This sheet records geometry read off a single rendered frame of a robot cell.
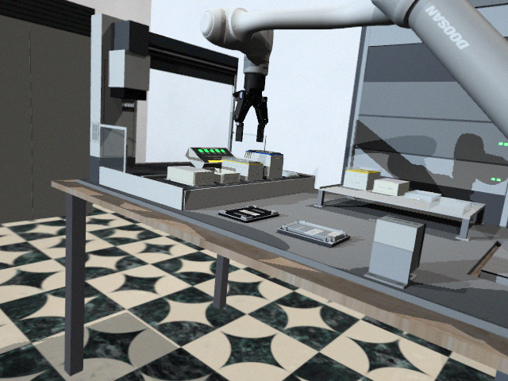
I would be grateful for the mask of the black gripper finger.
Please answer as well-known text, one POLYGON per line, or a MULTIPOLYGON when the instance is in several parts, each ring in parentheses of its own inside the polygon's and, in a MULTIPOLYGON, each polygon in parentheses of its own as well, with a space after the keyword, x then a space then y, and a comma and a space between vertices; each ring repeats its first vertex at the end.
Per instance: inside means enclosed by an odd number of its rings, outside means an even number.
POLYGON ((238 93, 238 101, 237 106, 233 115, 233 120, 236 122, 236 138, 235 141, 242 142, 243 140, 243 130, 244 130, 244 119, 250 109, 252 107, 252 104, 256 100, 256 96, 253 95, 251 102, 246 102, 247 93, 245 92, 239 92, 238 93), (244 109, 243 109, 244 108, 244 109))
POLYGON ((262 142, 264 141, 264 128, 265 125, 268 123, 268 115, 267 115, 267 97, 263 96, 262 99, 260 96, 257 97, 258 106, 253 106, 256 111, 256 116, 258 120, 258 126, 257 126, 257 135, 256 135, 256 142, 262 142), (265 120, 264 120, 265 119, 265 120))

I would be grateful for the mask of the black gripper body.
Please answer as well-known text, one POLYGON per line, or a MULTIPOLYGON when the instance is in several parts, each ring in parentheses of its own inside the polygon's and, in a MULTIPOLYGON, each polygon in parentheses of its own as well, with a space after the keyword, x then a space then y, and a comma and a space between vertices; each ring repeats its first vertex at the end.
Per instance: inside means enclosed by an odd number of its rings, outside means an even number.
POLYGON ((244 75, 244 89, 245 93, 247 93, 246 102, 250 103, 252 96, 256 96, 256 100, 252 104, 253 106, 258 106, 257 97, 260 96, 261 99, 263 97, 262 91, 265 88, 265 79, 264 75, 254 75, 254 74, 245 74, 244 75))

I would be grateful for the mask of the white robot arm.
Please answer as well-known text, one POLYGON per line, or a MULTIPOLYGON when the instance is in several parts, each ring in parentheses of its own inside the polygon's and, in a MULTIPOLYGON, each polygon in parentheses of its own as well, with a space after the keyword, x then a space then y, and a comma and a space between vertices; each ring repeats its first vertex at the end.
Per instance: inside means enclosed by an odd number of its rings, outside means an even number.
POLYGON ((355 0, 279 10, 213 8, 201 18, 212 44, 244 54, 244 74, 268 75, 276 29, 412 29, 508 140, 508 40, 468 0, 355 0))

